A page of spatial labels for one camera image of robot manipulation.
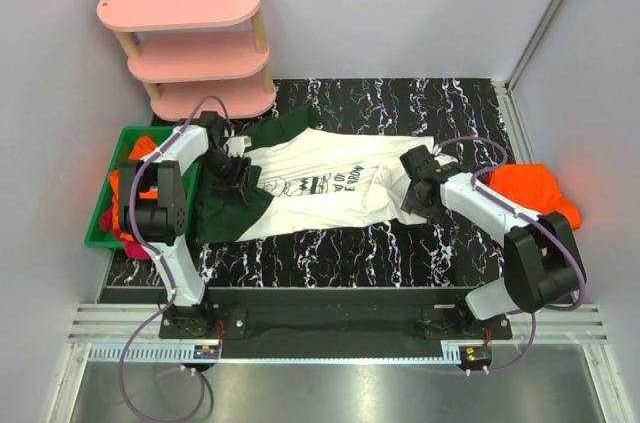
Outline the white and green t-shirt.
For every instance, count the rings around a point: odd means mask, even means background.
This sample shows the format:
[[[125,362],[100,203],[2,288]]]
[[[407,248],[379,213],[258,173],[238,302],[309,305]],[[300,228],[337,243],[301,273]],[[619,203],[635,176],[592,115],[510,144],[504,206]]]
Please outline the white and green t-shirt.
[[[419,225],[424,218],[401,209],[409,178],[400,156],[431,136],[354,135],[321,129],[312,106],[265,118],[237,136],[249,136],[256,197],[268,204],[236,241],[307,230],[362,228],[396,220]],[[232,242],[204,242],[200,244]]]

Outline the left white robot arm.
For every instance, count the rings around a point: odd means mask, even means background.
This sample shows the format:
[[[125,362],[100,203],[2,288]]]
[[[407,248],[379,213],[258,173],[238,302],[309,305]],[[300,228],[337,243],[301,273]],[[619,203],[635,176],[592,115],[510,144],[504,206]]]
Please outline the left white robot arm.
[[[203,198],[194,220],[206,242],[232,242],[260,217],[267,198],[256,197],[257,173],[249,152],[253,141],[234,136],[216,112],[175,126],[159,147],[119,167],[120,228],[151,257],[167,290],[169,305],[194,311],[203,306],[205,284],[196,272],[186,232],[191,216],[184,182],[196,163],[205,171]]]

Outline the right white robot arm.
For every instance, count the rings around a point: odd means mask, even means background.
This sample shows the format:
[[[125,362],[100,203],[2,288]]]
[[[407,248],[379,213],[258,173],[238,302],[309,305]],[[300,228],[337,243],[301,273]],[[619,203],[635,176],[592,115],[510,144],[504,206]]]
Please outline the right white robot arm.
[[[533,314],[576,293],[585,296],[586,273],[569,220],[516,205],[456,163],[442,164],[418,146],[400,156],[409,178],[402,210],[425,219],[444,210],[480,227],[503,249],[502,277],[465,296],[473,317]]]

